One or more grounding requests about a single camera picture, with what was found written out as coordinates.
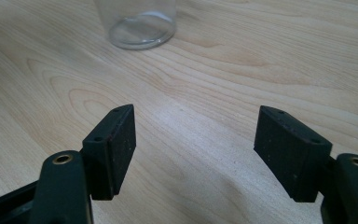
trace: tabletop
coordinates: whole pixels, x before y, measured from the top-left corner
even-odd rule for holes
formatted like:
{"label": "tabletop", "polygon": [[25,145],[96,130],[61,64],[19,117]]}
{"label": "tabletop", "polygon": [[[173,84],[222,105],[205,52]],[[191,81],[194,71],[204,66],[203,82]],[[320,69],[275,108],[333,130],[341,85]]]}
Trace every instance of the tabletop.
{"label": "tabletop", "polygon": [[109,110],[137,148],[95,223],[322,223],[254,152],[259,107],[358,154],[358,0],[177,0],[154,49],[105,40],[92,0],[0,1],[0,196],[35,181]]}

